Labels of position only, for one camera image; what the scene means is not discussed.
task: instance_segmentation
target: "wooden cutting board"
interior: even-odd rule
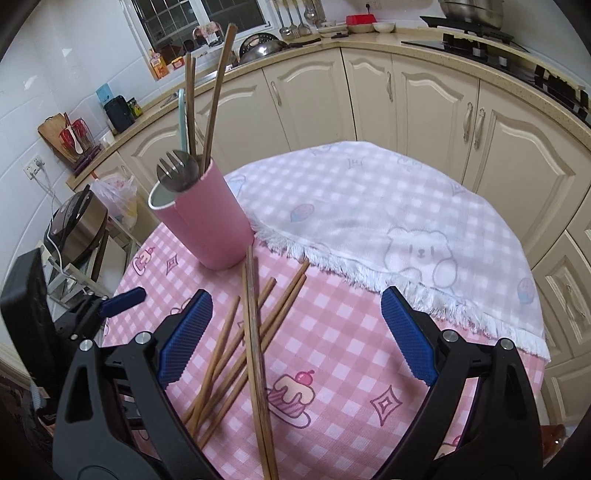
[[[61,143],[60,133],[66,127],[66,119],[61,114],[49,117],[39,127],[37,131],[49,144],[53,153],[65,163],[69,169],[74,170],[74,166],[78,162],[80,155],[70,153],[66,147]]]

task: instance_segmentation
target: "power outlet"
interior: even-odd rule
[[[23,168],[30,180],[32,180],[41,170],[41,165],[44,165],[44,161],[41,159],[41,155],[35,155],[29,164]]]

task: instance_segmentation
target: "white fringe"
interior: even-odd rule
[[[247,212],[256,237],[265,242],[272,252],[287,254],[302,260],[307,258],[312,265],[323,271],[336,273],[350,285],[381,293],[390,286],[396,286],[415,310],[426,312],[441,320],[447,320],[488,338],[510,338],[526,353],[550,361],[550,351],[543,338],[526,330],[513,327],[487,313],[459,303],[454,297],[436,288],[426,287],[410,281],[397,273],[382,273],[371,270],[355,260],[330,255],[317,248],[299,244],[283,234],[264,225],[252,212]]]

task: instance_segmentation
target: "pink utensil holder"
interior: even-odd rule
[[[212,161],[203,177],[183,193],[158,182],[148,198],[152,211],[207,268],[225,270],[246,257],[254,233],[246,214]]]

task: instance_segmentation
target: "plastic bag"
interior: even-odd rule
[[[107,207],[109,215],[131,231],[138,220],[138,188],[134,177],[116,171],[93,181],[90,189]]]

